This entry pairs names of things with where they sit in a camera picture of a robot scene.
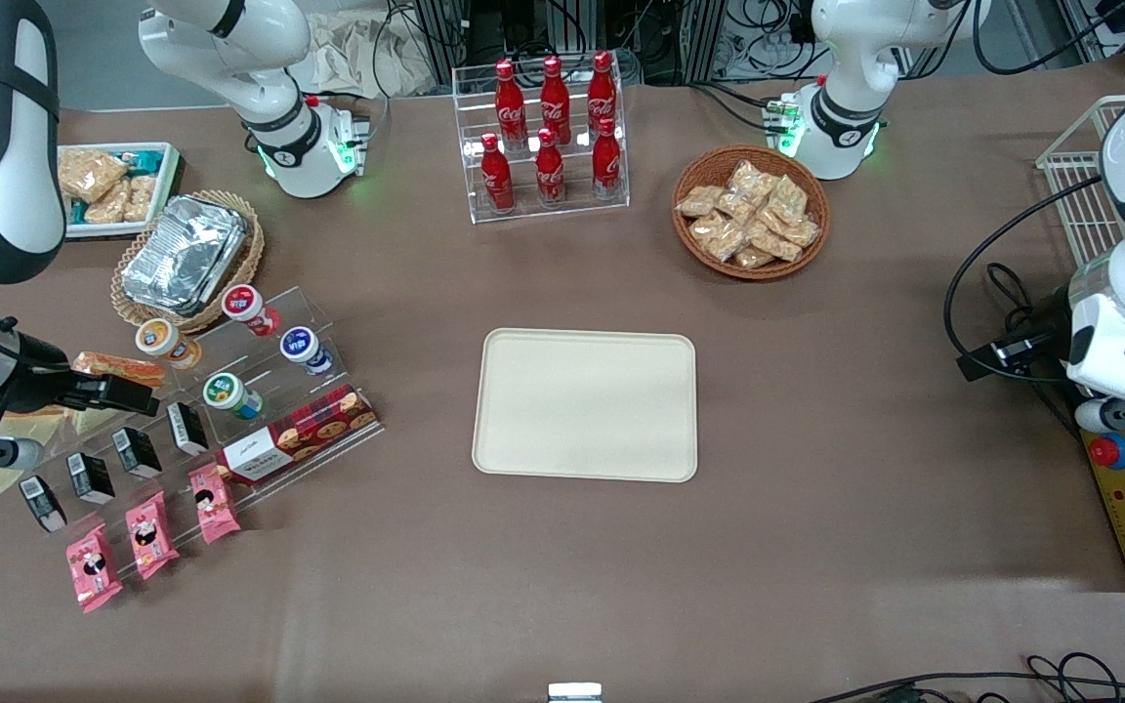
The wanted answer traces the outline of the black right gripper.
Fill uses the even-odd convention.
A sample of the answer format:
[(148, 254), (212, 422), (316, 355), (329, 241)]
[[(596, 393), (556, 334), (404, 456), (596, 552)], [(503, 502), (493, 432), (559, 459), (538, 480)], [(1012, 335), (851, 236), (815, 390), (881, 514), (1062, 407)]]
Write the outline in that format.
[[(1, 408), (17, 414), (34, 413), (45, 406), (58, 404), (74, 382), (74, 373), (62, 349), (44, 340), (19, 337), (19, 355), (39, 363), (28, 366), (18, 361), (8, 382), (1, 388)], [(81, 377), (72, 388), (72, 404), (76, 409), (130, 411), (156, 413), (159, 400), (148, 386), (122, 377)]]

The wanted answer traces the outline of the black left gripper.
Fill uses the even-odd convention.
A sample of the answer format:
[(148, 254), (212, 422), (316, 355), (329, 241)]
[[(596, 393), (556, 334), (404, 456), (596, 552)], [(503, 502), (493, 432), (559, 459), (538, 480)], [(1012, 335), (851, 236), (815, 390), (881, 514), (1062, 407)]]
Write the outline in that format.
[(1005, 333), (957, 355), (968, 384), (999, 372), (1019, 377), (1066, 377), (1071, 323), (1066, 314), (1009, 314)]

